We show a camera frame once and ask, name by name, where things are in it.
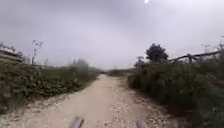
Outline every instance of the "green shrub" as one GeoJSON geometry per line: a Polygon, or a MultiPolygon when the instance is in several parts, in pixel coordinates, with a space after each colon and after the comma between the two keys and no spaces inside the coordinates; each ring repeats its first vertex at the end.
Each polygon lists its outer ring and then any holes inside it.
{"type": "Polygon", "coordinates": [[[51,97],[82,89],[97,77],[96,70],[77,67],[43,69],[0,63],[0,114],[23,105],[30,98],[51,97]]]}
{"type": "Polygon", "coordinates": [[[129,76],[130,88],[150,96],[175,114],[191,114],[197,127],[224,126],[224,86],[217,86],[220,64],[151,63],[129,76]]]}

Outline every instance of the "sun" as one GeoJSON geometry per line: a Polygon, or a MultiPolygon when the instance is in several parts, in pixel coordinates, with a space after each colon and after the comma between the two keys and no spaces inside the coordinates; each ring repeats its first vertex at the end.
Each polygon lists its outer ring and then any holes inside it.
{"type": "Polygon", "coordinates": [[[149,0],[145,0],[145,4],[147,4],[149,2],[149,0]]]}

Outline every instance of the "building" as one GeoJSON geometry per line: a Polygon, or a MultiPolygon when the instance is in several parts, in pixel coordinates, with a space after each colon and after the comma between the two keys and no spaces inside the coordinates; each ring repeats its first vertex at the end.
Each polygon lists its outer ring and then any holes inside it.
{"type": "Polygon", "coordinates": [[[23,60],[22,52],[16,52],[14,47],[8,47],[0,43],[0,61],[21,63],[23,60]]]}

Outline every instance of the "dirt road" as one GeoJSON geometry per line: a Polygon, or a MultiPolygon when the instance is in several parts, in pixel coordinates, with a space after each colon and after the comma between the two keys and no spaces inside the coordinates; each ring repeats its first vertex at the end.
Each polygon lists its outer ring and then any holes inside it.
{"type": "Polygon", "coordinates": [[[151,128],[178,127],[177,121],[164,115],[158,106],[126,88],[118,78],[105,75],[83,91],[4,115],[0,127],[69,128],[75,116],[85,119],[83,128],[135,128],[137,120],[146,120],[151,128]]]}

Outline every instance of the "sky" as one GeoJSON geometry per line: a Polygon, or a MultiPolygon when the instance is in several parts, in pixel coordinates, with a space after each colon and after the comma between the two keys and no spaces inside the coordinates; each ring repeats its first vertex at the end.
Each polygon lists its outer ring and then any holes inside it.
{"type": "Polygon", "coordinates": [[[224,35],[223,0],[0,0],[0,40],[36,61],[63,66],[83,58],[128,68],[152,43],[170,58],[216,46],[224,35]]]}

